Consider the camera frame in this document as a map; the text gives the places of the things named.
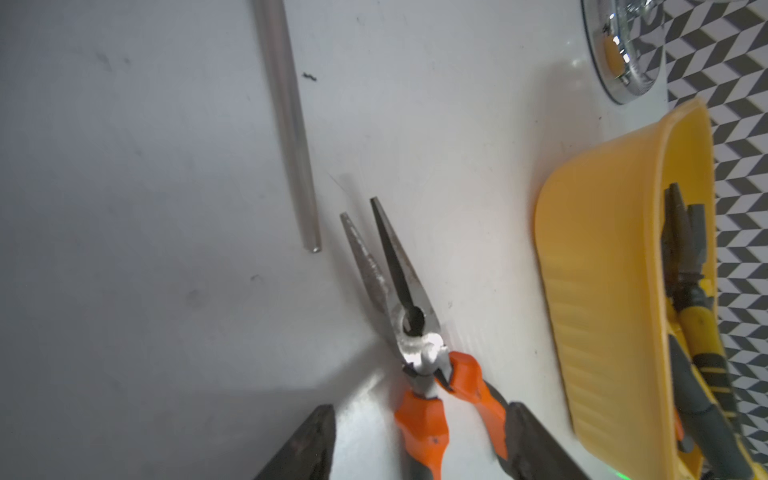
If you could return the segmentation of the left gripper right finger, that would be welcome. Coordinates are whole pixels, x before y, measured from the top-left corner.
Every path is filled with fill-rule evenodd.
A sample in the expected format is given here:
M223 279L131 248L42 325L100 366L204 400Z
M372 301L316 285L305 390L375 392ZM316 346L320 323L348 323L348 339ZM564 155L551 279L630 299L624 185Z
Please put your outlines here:
M507 459L500 463L513 479L589 479L525 404L507 406L504 433Z

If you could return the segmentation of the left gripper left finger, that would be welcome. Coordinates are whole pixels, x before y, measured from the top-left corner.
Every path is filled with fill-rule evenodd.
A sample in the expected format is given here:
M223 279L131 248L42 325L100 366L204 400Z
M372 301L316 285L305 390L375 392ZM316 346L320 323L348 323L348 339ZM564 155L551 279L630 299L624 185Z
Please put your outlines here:
M317 406L255 480L328 480L336 442L334 406Z

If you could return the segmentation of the orange long nose pliers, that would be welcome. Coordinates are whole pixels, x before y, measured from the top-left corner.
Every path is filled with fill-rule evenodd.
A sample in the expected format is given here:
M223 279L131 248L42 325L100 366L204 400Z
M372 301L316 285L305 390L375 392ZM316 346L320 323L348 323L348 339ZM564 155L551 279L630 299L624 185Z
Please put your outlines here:
M376 197L370 204L389 275L384 274L349 215L343 213L340 219L369 298L391 325L396 354L410 384L394 413L404 442L407 477L441 477L450 433L438 388L474 406L501 468L511 475L507 401L485 381L473 356L449 348L428 294L383 206Z

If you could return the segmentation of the yellow combination pliers in box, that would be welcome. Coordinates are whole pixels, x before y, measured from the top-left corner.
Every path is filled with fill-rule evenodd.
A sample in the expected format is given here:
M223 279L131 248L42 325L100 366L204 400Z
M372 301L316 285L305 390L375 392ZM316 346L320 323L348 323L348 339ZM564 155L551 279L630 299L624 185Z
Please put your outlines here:
M738 418L714 298L704 289L706 211L687 204L677 183L663 195L661 255L669 301L669 351L678 452L699 455L691 479L765 479L748 452Z

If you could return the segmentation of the yellow plastic storage box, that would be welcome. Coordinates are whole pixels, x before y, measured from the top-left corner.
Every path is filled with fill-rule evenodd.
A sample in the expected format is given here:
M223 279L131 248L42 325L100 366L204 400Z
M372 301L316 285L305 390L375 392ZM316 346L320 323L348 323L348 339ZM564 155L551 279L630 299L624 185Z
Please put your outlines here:
M704 102L559 167L536 203L535 245L572 427L632 479L691 479L678 452L664 290L664 190L706 211L704 289L717 317L713 139Z

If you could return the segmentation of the silver metal fork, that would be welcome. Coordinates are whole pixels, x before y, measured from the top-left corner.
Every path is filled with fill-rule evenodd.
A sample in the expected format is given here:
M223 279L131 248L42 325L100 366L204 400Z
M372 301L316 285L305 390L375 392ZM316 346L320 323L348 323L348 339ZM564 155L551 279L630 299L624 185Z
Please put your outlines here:
M299 232L304 247L318 253L322 250L319 214L285 5L282 1L251 5Z

